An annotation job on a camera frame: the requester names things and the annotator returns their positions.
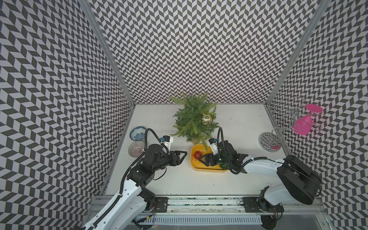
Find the gold shiny ball ornament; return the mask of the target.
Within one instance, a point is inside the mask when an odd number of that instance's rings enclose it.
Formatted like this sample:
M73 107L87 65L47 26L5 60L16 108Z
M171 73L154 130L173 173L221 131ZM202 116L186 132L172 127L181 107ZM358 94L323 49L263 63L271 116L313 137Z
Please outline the gold shiny ball ornament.
M209 114L203 114L201 121L204 125L209 125L212 123L212 116Z

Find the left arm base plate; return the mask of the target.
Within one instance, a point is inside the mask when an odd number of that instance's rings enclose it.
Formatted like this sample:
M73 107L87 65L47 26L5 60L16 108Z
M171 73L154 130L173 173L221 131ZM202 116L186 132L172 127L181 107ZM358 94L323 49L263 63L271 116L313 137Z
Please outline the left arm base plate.
M154 197L147 202L145 212L166 213L168 208L168 197Z

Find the green glitter ball ornament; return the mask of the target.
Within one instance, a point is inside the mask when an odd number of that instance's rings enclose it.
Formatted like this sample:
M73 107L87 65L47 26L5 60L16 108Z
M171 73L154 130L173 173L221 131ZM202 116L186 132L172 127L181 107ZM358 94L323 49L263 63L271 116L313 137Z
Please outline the green glitter ball ornament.
M225 163L221 163L221 164L219 164L219 167L222 169L222 170L228 170L229 168L228 168L228 165L227 164L225 164Z

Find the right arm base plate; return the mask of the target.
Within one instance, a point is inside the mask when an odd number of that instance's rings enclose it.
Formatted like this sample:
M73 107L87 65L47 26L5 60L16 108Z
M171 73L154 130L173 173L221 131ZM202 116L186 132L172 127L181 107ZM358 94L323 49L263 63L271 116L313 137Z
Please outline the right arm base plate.
M243 197L241 205L244 207L246 213L284 213L282 204L276 206L271 205L265 199L258 197Z

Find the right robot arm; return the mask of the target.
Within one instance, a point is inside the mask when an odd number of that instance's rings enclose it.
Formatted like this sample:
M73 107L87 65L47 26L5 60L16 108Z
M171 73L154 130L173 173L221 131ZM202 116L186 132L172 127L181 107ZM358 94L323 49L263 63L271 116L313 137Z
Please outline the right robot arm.
M322 190L321 176L294 155L273 160L240 154L224 140L221 128L217 138L209 139L209 144L212 153L197 157L197 161L204 166L219 166L234 175L257 173L276 178L276 184L264 187L257 197L246 197L243 200L246 212L252 209L283 212L282 204L288 201L311 205Z

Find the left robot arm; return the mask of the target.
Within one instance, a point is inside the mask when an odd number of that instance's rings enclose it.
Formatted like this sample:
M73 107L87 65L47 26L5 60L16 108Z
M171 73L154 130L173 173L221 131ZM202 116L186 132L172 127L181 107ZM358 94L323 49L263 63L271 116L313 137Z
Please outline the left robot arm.
M188 155L187 151L171 150L172 143L172 137L159 138L153 129L146 129L143 153L125 171L118 192L91 220L74 229L123 230L141 213L152 211L155 194L146 186L155 172L179 166Z

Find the red glitter ball ornament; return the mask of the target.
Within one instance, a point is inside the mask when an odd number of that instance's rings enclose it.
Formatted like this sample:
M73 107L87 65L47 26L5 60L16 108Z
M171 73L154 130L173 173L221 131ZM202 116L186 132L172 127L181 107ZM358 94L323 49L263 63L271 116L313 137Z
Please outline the red glitter ball ornament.
M202 158L202 156L203 156L203 153L201 151L195 151L195 153L193 154L193 157L196 161Z

